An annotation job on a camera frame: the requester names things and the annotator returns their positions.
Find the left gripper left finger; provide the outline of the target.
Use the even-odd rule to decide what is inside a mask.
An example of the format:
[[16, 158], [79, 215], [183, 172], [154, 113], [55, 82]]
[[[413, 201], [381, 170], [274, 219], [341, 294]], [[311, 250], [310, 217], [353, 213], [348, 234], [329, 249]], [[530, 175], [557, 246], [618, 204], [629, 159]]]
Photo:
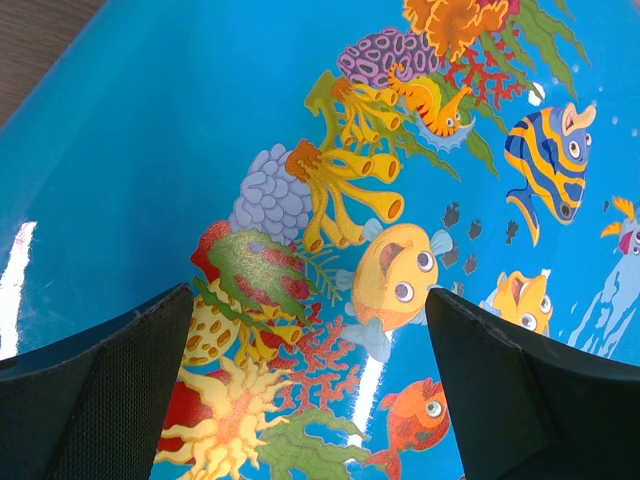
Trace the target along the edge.
[[1, 363], [4, 479], [147, 479], [192, 315], [188, 284]]

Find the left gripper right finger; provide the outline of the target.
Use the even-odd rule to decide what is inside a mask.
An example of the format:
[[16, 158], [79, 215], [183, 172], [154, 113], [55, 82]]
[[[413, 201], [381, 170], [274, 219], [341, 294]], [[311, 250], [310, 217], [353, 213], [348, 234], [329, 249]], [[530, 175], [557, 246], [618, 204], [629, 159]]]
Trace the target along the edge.
[[425, 305], [469, 479], [636, 479], [639, 369], [437, 288]]

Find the blue fish-print suitcase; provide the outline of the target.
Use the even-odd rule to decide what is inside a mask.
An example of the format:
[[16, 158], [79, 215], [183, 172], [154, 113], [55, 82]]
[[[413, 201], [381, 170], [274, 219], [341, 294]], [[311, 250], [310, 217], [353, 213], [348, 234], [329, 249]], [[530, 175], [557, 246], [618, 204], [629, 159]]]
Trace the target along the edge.
[[469, 479], [452, 292], [639, 365], [635, 1], [109, 1], [1, 131], [1, 358], [186, 283], [147, 479]]

